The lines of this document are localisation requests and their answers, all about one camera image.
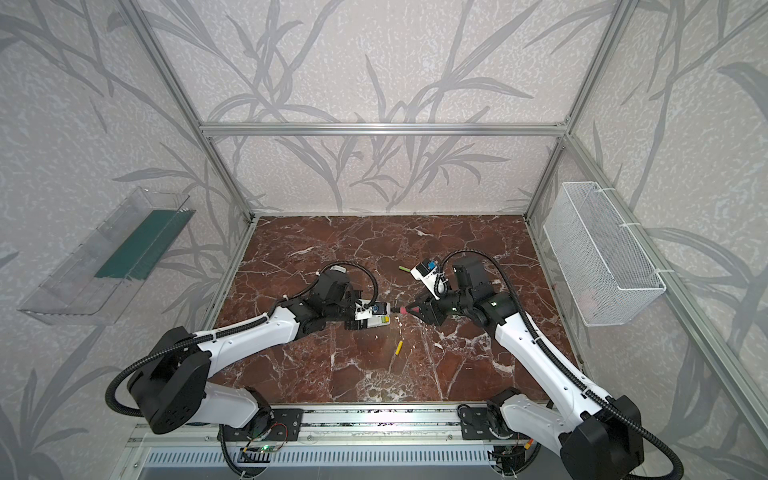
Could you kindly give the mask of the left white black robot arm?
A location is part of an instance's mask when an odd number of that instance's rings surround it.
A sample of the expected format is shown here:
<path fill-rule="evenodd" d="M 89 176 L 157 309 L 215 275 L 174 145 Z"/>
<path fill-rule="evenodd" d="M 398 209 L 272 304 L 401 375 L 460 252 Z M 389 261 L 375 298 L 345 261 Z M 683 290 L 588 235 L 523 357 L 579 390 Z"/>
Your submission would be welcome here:
<path fill-rule="evenodd" d="M 321 331 L 330 321 L 358 327 L 383 311 L 376 299 L 362 300 L 346 272 L 331 267 L 260 316 L 195 333 L 183 327 L 167 331 L 148 355 L 110 382 L 105 403 L 118 414 L 144 418 L 156 434 L 189 423 L 243 428 L 266 415 L 266 401 L 212 377 L 251 355 Z"/>

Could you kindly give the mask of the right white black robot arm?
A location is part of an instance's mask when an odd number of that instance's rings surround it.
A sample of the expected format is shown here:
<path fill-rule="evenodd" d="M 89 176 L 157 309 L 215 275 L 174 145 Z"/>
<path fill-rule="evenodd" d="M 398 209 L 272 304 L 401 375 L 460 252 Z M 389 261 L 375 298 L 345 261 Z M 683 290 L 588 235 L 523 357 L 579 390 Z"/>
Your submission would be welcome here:
<path fill-rule="evenodd" d="M 523 433 L 557 454 L 573 479 L 633 479 L 652 445 L 671 463 L 668 479 L 681 479 L 679 456 L 642 425 L 639 408 L 613 397 L 581 372 L 541 331 L 509 277 L 494 288 L 484 266 L 488 255 L 459 250 L 445 260 L 426 259 L 410 268 L 426 291 L 403 312 L 439 326 L 450 316 L 470 319 L 509 351 L 552 401 L 546 408 L 511 388 L 488 400 L 500 437 Z"/>

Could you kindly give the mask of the red white remote control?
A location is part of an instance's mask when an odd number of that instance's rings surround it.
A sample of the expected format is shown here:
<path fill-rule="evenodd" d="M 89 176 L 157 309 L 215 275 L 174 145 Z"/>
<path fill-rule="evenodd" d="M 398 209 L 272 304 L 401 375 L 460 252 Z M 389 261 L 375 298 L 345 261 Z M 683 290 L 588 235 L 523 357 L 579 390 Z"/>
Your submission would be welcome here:
<path fill-rule="evenodd" d="M 376 315 L 370 311 L 361 311 L 355 315 L 352 322 L 354 330 L 365 330 L 370 328 L 379 328 L 390 324 L 389 315 Z"/>

